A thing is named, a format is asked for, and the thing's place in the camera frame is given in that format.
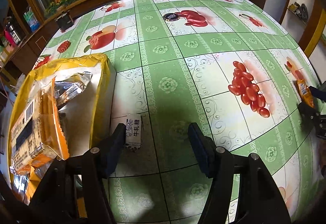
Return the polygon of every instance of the table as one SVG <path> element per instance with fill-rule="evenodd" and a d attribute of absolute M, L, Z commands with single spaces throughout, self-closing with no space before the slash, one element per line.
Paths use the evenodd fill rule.
<path fill-rule="evenodd" d="M 168 13 L 178 19 L 165 20 Z M 117 222 L 197 223 L 211 180 L 200 172 L 187 138 L 191 122 L 217 146 L 259 154 L 292 219 L 316 194 L 317 138 L 302 123 L 289 67 L 299 69 L 308 85 L 319 86 L 319 80 L 294 39 L 250 1 L 111 3 L 58 31 L 35 66 L 44 58 L 97 52 L 107 54 L 117 71 L 111 130 L 127 113 L 142 116 L 142 148 L 124 149 L 115 173 L 104 181 Z M 229 90 L 235 61 L 264 96 L 265 117 Z M 316 101 L 319 111 L 326 111 L 323 106 Z M 235 218 L 238 189 L 235 175 L 227 222 Z"/>

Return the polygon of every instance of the silver foil wrapper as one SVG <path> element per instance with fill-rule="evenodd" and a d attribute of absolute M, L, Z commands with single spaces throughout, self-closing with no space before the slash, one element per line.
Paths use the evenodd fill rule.
<path fill-rule="evenodd" d="M 92 73 L 83 72 L 75 73 L 66 80 L 54 82 L 55 98 L 58 109 L 61 109 L 68 101 L 82 93 L 86 89 L 91 78 Z"/>

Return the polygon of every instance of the screw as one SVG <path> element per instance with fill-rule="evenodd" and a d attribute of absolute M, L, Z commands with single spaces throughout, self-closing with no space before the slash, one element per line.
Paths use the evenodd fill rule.
<path fill-rule="evenodd" d="M 258 154 L 256 154 L 256 153 L 251 153 L 250 154 L 250 156 L 252 157 L 252 159 L 254 159 L 254 160 L 257 160 L 258 158 L 259 158 L 259 155 Z"/>
<path fill-rule="evenodd" d="M 99 151 L 100 151 L 100 149 L 97 148 L 97 147 L 91 148 L 91 153 L 92 154 L 98 153 Z"/>
<path fill-rule="evenodd" d="M 223 152 L 225 152 L 225 148 L 223 148 L 223 147 L 216 147 L 216 149 L 215 149 L 218 153 L 223 153 Z"/>

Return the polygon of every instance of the barcode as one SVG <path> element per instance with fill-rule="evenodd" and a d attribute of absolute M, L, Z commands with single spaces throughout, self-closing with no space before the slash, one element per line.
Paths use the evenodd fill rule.
<path fill-rule="evenodd" d="M 302 95 L 307 94 L 307 90 L 305 89 L 305 85 L 304 84 L 299 83 L 299 88 L 300 88 L 300 91 L 301 91 L 301 94 Z"/>
<path fill-rule="evenodd" d="M 32 116 L 33 112 L 34 112 L 34 100 L 31 102 L 31 104 L 26 109 L 26 112 L 25 112 L 25 121 L 26 122 Z"/>

